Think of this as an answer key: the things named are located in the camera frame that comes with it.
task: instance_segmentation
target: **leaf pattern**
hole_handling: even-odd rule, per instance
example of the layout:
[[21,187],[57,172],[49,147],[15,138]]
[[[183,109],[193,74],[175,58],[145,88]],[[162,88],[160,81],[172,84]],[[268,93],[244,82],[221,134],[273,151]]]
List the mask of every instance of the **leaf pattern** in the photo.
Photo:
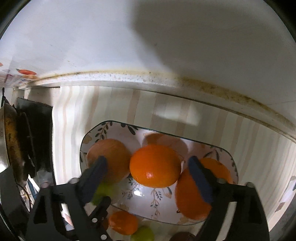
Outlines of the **leaf pattern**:
[[133,135],[136,134],[135,131],[134,131],[130,126],[128,126],[128,129],[129,129],[129,131],[130,131]]
[[127,199],[130,200],[133,197],[133,191],[139,190],[140,184],[137,183],[131,175],[128,177],[128,183],[131,185],[131,188],[127,188],[126,190],[122,191],[122,197],[127,194]]
[[82,143],[83,143],[83,144],[88,144],[91,140],[92,140],[92,138],[90,137],[90,135],[86,135],[86,136],[83,138]]
[[95,135],[95,137],[98,137],[98,139],[95,142],[98,142],[99,140],[107,139],[107,130],[109,129],[109,126],[111,126],[111,121],[109,122],[102,122],[101,125],[103,127],[100,127],[98,129],[98,133]]
[[216,152],[216,159],[217,159],[217,161],[219,161],[219,160],[220,160],[220,155],[219,155],[219,153],[217,152],[217,150],[215,150],[215,152]]
[[162,199],[161,192],[160,191],[155,192],[155,195],[159,199],[159,201],[161,201],[161,199]]
[[166,197],[168,197],[168,198],[172,198],[172,190],[169,188],[169,187],[167,187],[167,189],[166,190],[164,190],[164,189],[162,189],[162,191],[163,191],[163,194],[166,196]]
[[157,217],[160,215],[160,212],[158,211],[159,202],[156,200],[155,197],[157,197],[157,199],[161,200],[161,198],[160,198],[161,195],[160,195],[160,192],[156,191],[155,188],[152,190],[151,194],[153,195],[153,201],[151,202],[150,207],[153,207],[156,209],[154,215],[157,219]]
[[129,210],[129,208],[128,208],[126,205],[124,205],[124,204],[120,204],[120,205],[119,205],[119,208],[120,208],[121,210],[124,210],[124,211],[128,211],[128,210]]
[[212,151],[208,152],[207,154],[204,155],[203,158],[206,158],[207,156],[211,155],[212,153],[213,153]]

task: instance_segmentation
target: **bowl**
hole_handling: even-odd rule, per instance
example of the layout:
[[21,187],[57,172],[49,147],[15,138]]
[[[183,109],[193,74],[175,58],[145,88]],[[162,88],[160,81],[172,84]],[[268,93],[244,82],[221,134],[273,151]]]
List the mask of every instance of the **bowl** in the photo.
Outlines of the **bowl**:
[[[101,139],[112,138],[121,141],[133,154],[148,144],[165,145],[178,153],[182,171],[191,156],[213,158],[225,165],[235,184],[238,173],[232,156],[223,148],[182,137],[173,136],[116,121],[104,121],[90,130],[81,144],[81,172],[89,167],[86,154],[90,147]],[[112,205],[137,216],[176,225],[192,225],[203,220],[184,217],[175,202],[176,183],[165,188],[150,188],[137,183],[131,175],[117,184],[117,195]]]

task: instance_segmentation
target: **pan handle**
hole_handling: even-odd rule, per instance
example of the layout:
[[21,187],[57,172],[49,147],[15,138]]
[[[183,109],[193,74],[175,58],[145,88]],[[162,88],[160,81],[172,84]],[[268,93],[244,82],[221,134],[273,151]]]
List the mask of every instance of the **pan handle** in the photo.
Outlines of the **pan handle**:
[[4,95],[4,90],[5,90],[5,88],[3,87],[3,88],[2,88],[1,107],[4,105],[4,103],[8,103],[8,104],[9,104],[9,101],[6,99],[6,97],[5,97],[5,95]]

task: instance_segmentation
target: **orange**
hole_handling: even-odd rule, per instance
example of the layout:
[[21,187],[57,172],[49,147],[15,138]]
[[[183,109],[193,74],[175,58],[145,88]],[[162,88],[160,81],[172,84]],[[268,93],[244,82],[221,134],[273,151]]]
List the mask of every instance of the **orange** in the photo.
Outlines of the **orange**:
[[223,178],[228,183],[233,182],[230,171],[219,161],[212,158],[202,158],[200,162],[205,168],[210,169],[216,178]]
[[[227,182],[232,183],[229,170],[220,162],[212,158],[203,158],[200,162],[205,168],[210,169],[217,178],[224,178]],[[211,210],[211,205],[203,201],[188,169],[181,173],[177,182],[175,199],[179,211],[187,218],[203,220]]]
[[109,217],[109,225],[120,234],[132,235],[138,229],[138,220],[126,211],[118,211]]
[[130,171],[133,178],[146,187],[165,188],[178,180],[181,163],[171,148],[151,144],[133,154]]
[[129,175],[131,154],[120,141],[105,139],[93,144],[86,156],[89,164],[93,164],[99,156],[104,156],[108,163],[105,182],[118,183]]
[[152,133],[150,135],[145,136],[145,140],[147,141],[147,144],[156,144],[159,138],[163,137],[164,134],[161,133]]

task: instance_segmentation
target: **wall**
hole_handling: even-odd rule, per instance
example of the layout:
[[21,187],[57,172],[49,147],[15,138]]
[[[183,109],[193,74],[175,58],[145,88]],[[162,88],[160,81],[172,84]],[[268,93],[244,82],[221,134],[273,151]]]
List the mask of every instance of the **wall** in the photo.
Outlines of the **wall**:
[[296,124],[296,44],[264,1],[32,0],[0,53],[11,85],[81,71],[173,73],[251,97]]
[[86,133],[103,121],[115,120],[229,151],[237,165],[239,183],[251,181],[256,185],[270,229],[295,195],[291,182],[296,180],[296,144],[248,118],[147,91],[94,86],[66,86],[60,91],[53,107],[53,166],[57,184],[81,175],[79,152]]

